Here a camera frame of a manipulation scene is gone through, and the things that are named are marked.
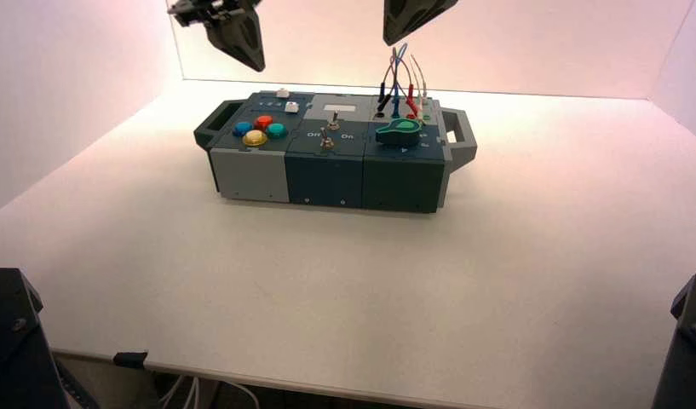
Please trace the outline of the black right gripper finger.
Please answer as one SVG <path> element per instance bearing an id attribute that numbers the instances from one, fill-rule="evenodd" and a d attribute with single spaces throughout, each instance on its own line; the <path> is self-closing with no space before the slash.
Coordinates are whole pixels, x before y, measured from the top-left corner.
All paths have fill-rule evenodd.
<path id="1" fill-rule="evenodd" d="M 412 32 L 416 1 L 385 0 L 383 2 L 383 41 L 394 45 Z"/>
<path id="2" fill-rule="evenodd" d="M 416 13 L 413 16 L 412 34 L 421 27 L 427 25 L 448 9 L 454 7 L 458 0 L 411 0 L 416 1 Z"/>

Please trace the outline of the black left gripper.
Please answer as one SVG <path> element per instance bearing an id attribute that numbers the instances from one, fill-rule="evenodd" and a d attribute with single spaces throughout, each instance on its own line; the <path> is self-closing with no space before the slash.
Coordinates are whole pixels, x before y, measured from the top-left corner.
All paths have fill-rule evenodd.
<path id="1" fill-rule="evenodd" d="M 260 22 L 255 11 L 261 0 L 180 0 L 167 13 L 180 26 L 203 24 L 210 43 L 256 72 L 265 69 Z"/>

